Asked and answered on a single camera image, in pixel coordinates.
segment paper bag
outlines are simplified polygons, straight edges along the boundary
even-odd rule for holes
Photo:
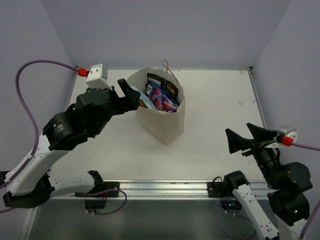
[[[176,112],[153,110],[141,106],[135,111],[138,121],[158,140],[165,145],[169,145],[179,137],[185,129],[186,100],[184,89],[172,74],[154,67],[146,67],[137,71],[127,79],[127,83],[145,93],[148,83],[148,73],[155,74],[170,81],[179,89],[177,100],[180,106]]]

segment white table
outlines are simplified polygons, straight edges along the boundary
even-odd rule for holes
[[[108,81],[135,70],[109,70]],[[225,129],[250,138],[246,123],[262,127],[247,71],[174,70],[186,99],[184,133],[165,146],[137,121],[134,112],[114,116],[96,138],[77,146],[52,168],[52,175],[76,177],[98,170],[108,180],[212,180],[241,170],[248,180],[263,176],[252,156],[229,154]],[[82,77],[70,103],[88,86]]]

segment purple wall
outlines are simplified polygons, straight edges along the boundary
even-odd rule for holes
[[[297,128],[298,142],[320,146],[320,1],[293,0],[254,66],[253,77],[267,126]],[[313,210],[320,199],[320,153],[284,149],[283,163],[301,162],[311,172],[305,195]],[[319,239],[320,212],[309,239]]]
[[[290,0],[42,0],[71,60],[110,68],[253,66]]]
[[[14,168],[34,141],[31,121],[15,89],[18,68],[34,59],[71,64],[59,37],[39,0],[6,0],[0,7],[0,171]],[[39,130],[55,113],[64,111],[73,85],[73,74],[62,67],[40,63],[21,75],[21,92]],[[0,209],[4,209],[0,200]],[[0,238],[18,239],[27,211],[16,209],[0,216]]]

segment black clamp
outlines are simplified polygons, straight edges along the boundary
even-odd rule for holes
[[[248,185],[246,176],[241,171],[234,171],[224,176],[224,180],[217,176],[213,181],[207,182],[207,192],[209,198],[223,198],[233,196],[232,191],[241,185]]]
[[[0,184],[5,183],[8,171],[0,172]],[[32,209],[44,204],[50,199],[50,194],[55,190],[49,181],[49,175],[45,173],[37,182],[32,192],[20,196],[12,196],[10,191],[3,195],[4,205],[7,208]]]
[[[103,192],[105,190],[111,190],[111,189],[119,189],[120,188],[120,182],[118,181],[104,181],[98,171],[89,171],[88,172],[93,180],[94,180],[94,188],[90,191],[87,192],[87,194],[96,194]],[[76,192],[74,194],[75,197],[77,198],[82,198],[85,197],[83,193]],[[117,198],[119,196],[118,191],[111,191],[108,192],[107,194],[101,194],[100,196],[101,199],[86,199],[84,201],[84,206],[85,209],[90,211],[90,212],[96,212],[96,209],[104,209],[106,204],[107,204],[107,198]]]

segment purple snack wrapper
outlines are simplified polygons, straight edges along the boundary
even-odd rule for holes
[[[161,89],[159,89],[157,86],[153,86],[152,88],[150,99],[155,105],[155,108],[160,111],[175,113],[177,108],[166,97],[166,95],[162,93]]]

